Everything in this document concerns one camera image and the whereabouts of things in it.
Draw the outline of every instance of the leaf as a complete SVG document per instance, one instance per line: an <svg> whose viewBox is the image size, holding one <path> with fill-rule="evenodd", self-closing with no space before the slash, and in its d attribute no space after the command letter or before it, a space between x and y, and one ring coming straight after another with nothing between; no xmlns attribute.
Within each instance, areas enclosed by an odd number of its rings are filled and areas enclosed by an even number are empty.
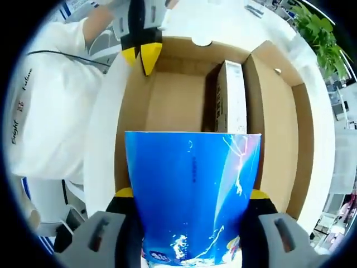
<svg viewBox="0 0 357 268"><path fill-rule="evenodd" d="M353 60L350 58L350 56L340 47L339 45L336 45L336 47L339 48L339 50L342 51L342 53L353 63Z"/></svg>
<svg viewBox="0 0 357 268"><path fill-rule="evenodd" d="M320 18L319 17L317 17L316 16L316 14L313 14L312 16L311 16L311 21L312 21L312 23L314 23L317 27L321 27L321 20L320 20Z"/></svg>
<svg viewBox="0 0 357 268"><path fill-rule="evenodd" d="M304 13L304 11L303 11L303 9L302 9L301 7L292 6L292 7L290 8L290 11L291 11L292 13L294 13L295 15L298 15L298 16L301 16L301 17L305 16L305 13Z"/></svg>
<svg viewBox="0 0 357 268"><path fill-rule="evenodd" d="M317 41L317 39L319 39L319 35L316 35L315 39L313 40L313 43L315 43Z"/></svg>
<svg viewBox="0 0 357 268"><path fill-rule="evenodd" d="M347 71L345 69L345 65L344 65L342 59L340 59L340 61L336 62L334 64L334 66L337 70L337 73L339 74L339 77L342 79L347 74Z"/></svg>
<svg viewBox="0 0 357 268"><path fill-rule="evenodd" d="M336 59L341 57L341 50L337 47L337 45L329 47L328 51Z"/></svg>
<svg viewBox="0 0 357 268"><path fill-rule="evenodd" d="M332 32L334 29L327 18L322 18L321 27L324 28L327 32Z"/></svg>
<svg viewBox="0 0 357 268"><path fill-rule="evenodd" d="M324 68L327 64L324 48L320 46L316 54L317 54L317 62L319 66Z"/></svg>
<svg viewBox="0 0 357 268"><path fill-rule="evenodd" d="M296 2L301 6L301 8L302 8L304 14L306 14L306 15L311 15L311 12L307 9L307 7L305 7L305 5L303 5L303 4L302 4L301 2L299 2L299 1L296 1Z"/></svg>
<svg viewBox="0 0 357 268"><path fill-rule="evenodd" d="M326 77L331 76L331 74L333 74L334 72L336 72L336 67L334 66L334 64L330 61L327 62L327 64L325 65L325 75Z"/></svg>
<svg viewBox="0 0 357 268"><path fill-rule="evenodd" d="M334 44L336 45L336 37L332 32L325 32L326 34L326 42L329 44Z"/></svg>
<svg viewBox="0 0 357 268"><path fill-rule="evenodd" d="M309 28L312 31L312 34L316 37L319 32L320 32L320 28L313 23L309 23L308 25L306 25L307 28Z"/></svg>
<svg viewBox="0 0 357 268"><path fill-rule="evenodd" d="M320 66L320 69L322 70L322 76L324 78L328 78L333 72L331 72L330 69L326 68L326 67L321 67Z"/></svg>

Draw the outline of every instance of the product box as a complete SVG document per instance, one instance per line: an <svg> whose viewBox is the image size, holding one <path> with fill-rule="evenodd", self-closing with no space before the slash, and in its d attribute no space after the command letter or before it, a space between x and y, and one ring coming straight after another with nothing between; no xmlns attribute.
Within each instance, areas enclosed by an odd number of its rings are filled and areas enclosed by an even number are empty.
<svg viewBox="0 0 357 268"><path fill-rule="evenodd" d="M218 42L197 46L183 37L163 37L162 43L152 74L145 76L139 56L118 100L113 192L130 186L125 131L215 132L217 79L229 60L243 69L247 133L262 134L254 187L278 211L288 208L298 218L314 146L310 101L297 70L270 41L252 52Z"/></svg>
<svg viewBox="0 0 357 268"><path fill-rule="evenodd" d="M147 261L209 266L233 260L258 170L260 137L126 132Z"/></svg>
<svg viewBox="0 0 357 268"><path fill-rule="evenodd" d="M218 74L216 132L247 134L247 105L242 65L225 60Z"/></svg>

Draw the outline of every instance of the cardboard wall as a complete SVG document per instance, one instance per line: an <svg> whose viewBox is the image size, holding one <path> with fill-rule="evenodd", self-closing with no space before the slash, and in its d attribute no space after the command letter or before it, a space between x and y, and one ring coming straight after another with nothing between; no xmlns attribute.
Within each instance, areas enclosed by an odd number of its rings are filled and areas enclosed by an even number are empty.
<svg viewBox="0 0 357 268"><path fill-rule="evenodd" d="M280 76L290 87L303 84L303 80L295 67L270 41L262 43L252 54L260 58L271 69L279 69L281 71Z"/></svg>
<svg viewBox="0 0 357 268"><path fill-rule="evenodd" d="M243 63L249 54L247 50L219 42L212 42L209 46L202 47L195 45L190 38L166 37L163 38L160 57L221 64L224 60Z"/></svg>
<svg viewBox="0 0 357 268"><path fill-rule="evenodd" d="M115 142L115 191L130 186L124 143L124 131L142 131L146 124L146 114L154 82L155 71L149 77L143 75L140 58L133 66L127 81L122 106L119 112L117 138Z"/></svg>
<svg viewBox="0 0 357 268"><path fill-rule="evenodd" d="M204 92L204 76L158 72L145 130L200 132Z"/></svg>
<svg viewBox="0 0 357 268"><path fill-rule="evenodd" d="M299 150L295 182L286 212L298 219L310 185L314 139L311 105L305 85L293 87L293 94L298 122Z"/></svg>
<svg viewBox="0 0 357 268"><path fill-rule="evenodd" d="M247 77L248 129L264 136L255 188L266 192L284 212L296 176L298 127L291 87L259 57L244 65Z"/></svg>

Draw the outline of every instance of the white wall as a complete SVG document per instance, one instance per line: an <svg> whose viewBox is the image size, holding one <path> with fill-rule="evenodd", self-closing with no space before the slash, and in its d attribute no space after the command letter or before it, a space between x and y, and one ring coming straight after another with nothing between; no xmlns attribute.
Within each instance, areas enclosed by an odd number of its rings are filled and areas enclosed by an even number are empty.
<svg viewBox="0 0 357 268"><path fill-rule="evenodd" d="M348 118L357 120L357 83L340 89L340 93L349 106L349 111L347 112Z"/></svg>
<svg viewBox="0 0 357 268"><path fill-rule="evenodd" d="M349 121L357 121L357 83L340 89L340 94L342 95L342 99L348 104L349 110L347 111L347 117ZM345 127L345 120L337 121L335 119L335 129L343 130Z"/></svg>
<svg viewBox="0 0 357 268"><path fill-rule="evenodd" d="M357 167L357 131L336 130L335 167L330 193L350 194Z"/></svg>

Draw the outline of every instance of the person's arm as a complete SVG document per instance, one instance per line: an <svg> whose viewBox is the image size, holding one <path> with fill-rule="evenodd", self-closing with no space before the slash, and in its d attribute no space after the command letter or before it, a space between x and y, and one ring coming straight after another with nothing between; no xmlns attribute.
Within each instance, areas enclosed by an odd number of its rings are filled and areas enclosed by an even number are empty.
<svg viewBox="0 0 357 268"><path fill-rule="evenodd" d="M114 19L107 6L95 8L83 24L83 35L86 46L91 43L108 27Z"/></svg>

